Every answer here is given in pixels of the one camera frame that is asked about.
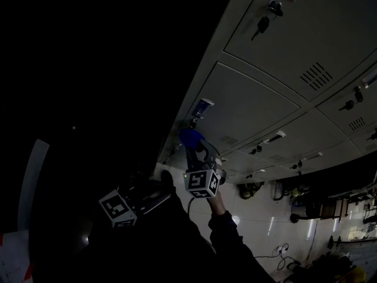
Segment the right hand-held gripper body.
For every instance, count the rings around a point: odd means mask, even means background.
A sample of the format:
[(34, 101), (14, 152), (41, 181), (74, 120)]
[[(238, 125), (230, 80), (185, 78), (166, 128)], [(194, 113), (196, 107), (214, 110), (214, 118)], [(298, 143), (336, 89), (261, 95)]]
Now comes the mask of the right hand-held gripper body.
[(186, 191), (194, 198), (214, 198), (220, 185), (226, 181), (227, 173), (219, 158), (189, 166), (183, 174)]

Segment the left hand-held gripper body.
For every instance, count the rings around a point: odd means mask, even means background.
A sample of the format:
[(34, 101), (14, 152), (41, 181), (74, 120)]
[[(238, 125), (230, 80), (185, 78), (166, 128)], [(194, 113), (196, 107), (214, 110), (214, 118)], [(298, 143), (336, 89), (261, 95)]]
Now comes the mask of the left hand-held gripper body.
[(127, 228), (145, 221), (141, 200), (142, 196), (137, 188), (119, 185), (104, 195), (98, 203), (112, 228)]

